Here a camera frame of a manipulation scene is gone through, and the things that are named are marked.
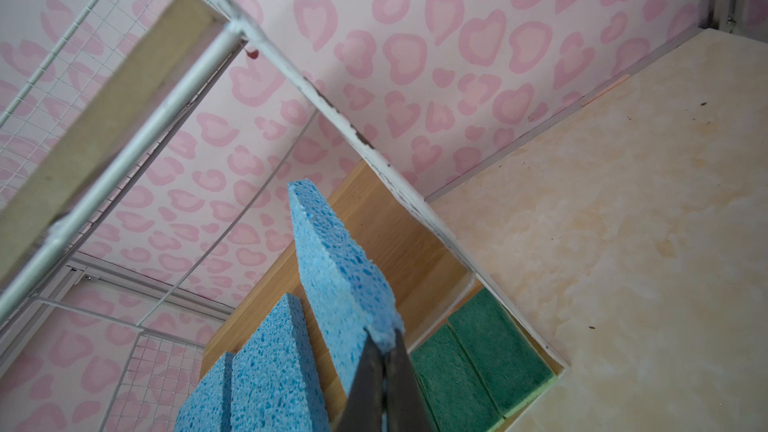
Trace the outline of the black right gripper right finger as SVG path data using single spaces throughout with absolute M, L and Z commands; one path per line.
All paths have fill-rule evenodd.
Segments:
M 383 430 L 433 431 L 431 413 L 398 329 L 394 347 L 383 358 L 383 367 Z

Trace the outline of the blue sponge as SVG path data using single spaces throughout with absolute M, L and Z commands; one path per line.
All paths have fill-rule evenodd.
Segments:
M 381 270 L 347 231 L 315 184 L 289 184 L 299 275 L 343 390 L 348 393 L 367 339 L 381 353 L 405 325 Z
M 233 431 L 329 431 L 300 300 L 285 294 L 236 354 Z
M 234 357 L 225 352 L 200 380 L 178 413 L 175 432 L 231 430 Z

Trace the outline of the green sponge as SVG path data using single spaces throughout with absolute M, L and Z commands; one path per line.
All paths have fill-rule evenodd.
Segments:
M 517 415 L 556 382 L 557 374 L 487 289 L 448 324 L 503 418 Z
M 439 431 L 493 431 L 502 424 L 500 412 L 447 324 L 410 358 Z

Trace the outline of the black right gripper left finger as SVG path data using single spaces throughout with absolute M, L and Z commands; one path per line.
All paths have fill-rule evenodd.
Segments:
M 370 336 L 360 356 L 337 432 L 380 432 L 383 416 L 384 361 Z

